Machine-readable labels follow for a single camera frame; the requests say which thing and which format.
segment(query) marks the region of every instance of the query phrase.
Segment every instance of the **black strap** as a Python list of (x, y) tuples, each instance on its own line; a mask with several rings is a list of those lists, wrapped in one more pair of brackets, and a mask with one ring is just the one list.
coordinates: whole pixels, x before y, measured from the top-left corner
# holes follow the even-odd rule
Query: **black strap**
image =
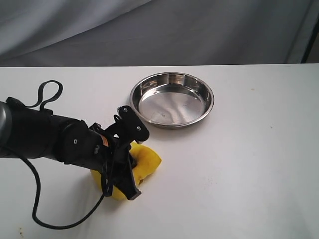
[[(43, 90), (44, 90), (45, 85), (48, 83), (56, 83), (59, 86), (59, 89), (58, 89), (57, 93), (55, 93), (54, 96), (52, 96), (48, 100), (43, 101)], [(44, 110), (44, 106), (46, 105), (46, 103), (56, 101), (61, 96), (62, 91), (63, 91), (63, 85), (58, 81), (50, 80), (50, 81), (43, 82), (39, 86), (39, 89), (38, 89), (38, 101), (33, 106), (25, 106), (25, 107), (34, 108), (34, 107), (37, 107), (38, 105), (40, 105), (40, 111), (42, 111), (42, 110)]]

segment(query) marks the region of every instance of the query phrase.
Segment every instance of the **white tabletop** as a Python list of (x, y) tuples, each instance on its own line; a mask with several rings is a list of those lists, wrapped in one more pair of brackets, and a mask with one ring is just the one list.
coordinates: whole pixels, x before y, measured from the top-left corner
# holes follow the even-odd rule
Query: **white tabletop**
[[(107, 127), (137, 81), (165, 71), (204, 80), (215, 106), (186, 129), (148, 125), (145, 145), (163, 161), (141, 185), (142, 195), (131, 202), (105, 199), (76, 228), (45, 229), (31, 218), (31, 171), (18, 159), (1, 159), (0, 238), (319, 238), (319, 64), (0, 68), (0, 100), (12, 96), (31, 105), (41, 82), (58, 80), (64, 92), (48, 108)], [(45, 95), (54, 90), (48, 86)], [(32, 162), (42, 181), (43, 221), (77, 221), (100, 197), (89, 170)]]

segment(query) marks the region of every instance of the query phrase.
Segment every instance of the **metal pet bowl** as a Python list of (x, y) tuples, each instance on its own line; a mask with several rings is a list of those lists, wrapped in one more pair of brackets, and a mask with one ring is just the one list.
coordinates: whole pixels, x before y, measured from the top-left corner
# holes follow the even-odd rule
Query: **metal pet bowl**
[(143, 120), (161, 128), (182, 128), (205, 118), (214, 95), (202, 80), (184, 73), (148, 76), (131, 91), (130, 104)]

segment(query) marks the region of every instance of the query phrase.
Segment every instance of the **black cable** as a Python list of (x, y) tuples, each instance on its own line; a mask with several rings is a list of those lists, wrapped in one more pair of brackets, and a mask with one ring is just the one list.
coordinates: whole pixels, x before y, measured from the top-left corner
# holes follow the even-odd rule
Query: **black cable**
[(5, 150), (9, 151), (10, 153), (14, 154), (19, 159), (21, 159), (31, 169), (32, 173), (34, 174), (34, 178), (35, 178), (35, 182), (36, 182), (36, 192), (35, 192), (35, 199), (34, 199), (33, 210), (32, 210), (32, 218), (40, 226), (45, 227), (45, 228), (49, 228), (49, 229), (54, 229), (54, 230), (64, 230), (64, 229), (76, 227), (77, 225), (81, 224), (86, 219), (88, 219), (89, 216), (91, 216), (94, 213), (94, 211), (98, 208), (98, 206), (101, 204), (102, 200), (104, 199), (104, 193), (102, 193), (101, 198), (96, 203), (96, 205), (92, 208), (92, 210), (89, 211), (89, 213), (85, 217), (83, 217), (81, 220), (77, 221), (76, 223), (69, 224), (66, 226), (54, 226), (54, 225), (50, 225), (50, 224), (42, 222), (36, 216), (36, 212), (38, 210), (39, 199), (40, 199), (40, 192), (41, 192), (41, 181), (40, 181), (40, 177), (39, 177), (37, 170), (35, 169), (33, 164), (23, 155), (20, 155), (19, 153), (15, 152), (14, 150), (12, 150), (9, 147), (0, 145), (0, 148), (1, 147), (4, 148)]

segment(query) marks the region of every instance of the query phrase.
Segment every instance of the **gray fabric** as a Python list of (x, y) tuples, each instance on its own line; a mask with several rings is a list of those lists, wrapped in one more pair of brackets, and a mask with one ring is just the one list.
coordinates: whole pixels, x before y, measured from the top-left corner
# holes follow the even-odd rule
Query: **gray fabric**
[(7, 59), (0, 65), (285, 63), (312, 3), (313, 0), (153, 0), (92, 30)]
[(99, 26), (150, 0), (0, 0), (0, 59)]

